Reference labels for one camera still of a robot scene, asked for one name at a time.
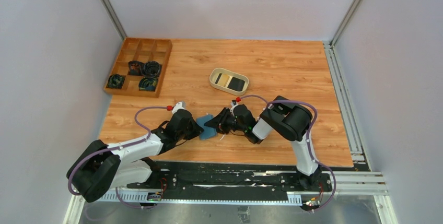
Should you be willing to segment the blue leather card holder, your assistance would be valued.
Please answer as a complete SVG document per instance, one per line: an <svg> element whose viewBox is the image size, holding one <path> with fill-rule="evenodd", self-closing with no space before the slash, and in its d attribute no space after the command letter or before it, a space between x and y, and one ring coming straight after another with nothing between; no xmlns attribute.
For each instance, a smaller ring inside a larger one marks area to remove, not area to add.
<svg viewBox="0 0 443 224"><path fill-rule="evenodd" d="M206 114L205 116L201 116L196 119L198 126L203 129L203 132L199 135L200 140L207 140L217 136L217 132L213 127L205 126L205 123L213 118L213 115Z"/></svg>

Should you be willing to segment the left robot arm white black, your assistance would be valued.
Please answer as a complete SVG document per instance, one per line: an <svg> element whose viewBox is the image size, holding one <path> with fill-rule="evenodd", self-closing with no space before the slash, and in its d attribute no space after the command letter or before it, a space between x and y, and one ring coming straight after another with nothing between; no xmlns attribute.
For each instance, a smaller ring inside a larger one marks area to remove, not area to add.
<svg viewBox="0 0 443 224"><path fill-rule="evenodd" d="M166 153L179 141L191 140L204 132L186 109L177 109L171 119L155 129L145 129L147 134L124 142L91 142L67 171L69 192L92 203L109 189L128 184L141 183L154 189L160 175L145 159Z"/></svg>

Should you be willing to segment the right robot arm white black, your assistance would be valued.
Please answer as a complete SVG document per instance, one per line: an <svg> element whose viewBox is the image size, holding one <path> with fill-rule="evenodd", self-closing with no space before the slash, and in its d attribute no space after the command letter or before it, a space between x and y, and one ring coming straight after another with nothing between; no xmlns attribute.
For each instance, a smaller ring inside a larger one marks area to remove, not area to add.
<svg viewBox="0 0 443 224"><path fill-rule="evenodd" d="M258 117L254 117L247 106L240 103L241 100L241 97L234 99L231 107L223 108L204 126L221 134L243 132L253 144L260 144L272 131L277 132L291 143L297 161L296 168L301 173L298 177L300 188L308 192L314 190L319 185L319 164L309 142L317 118L316 109L306 102L277 96L266 103Z"/></svg>

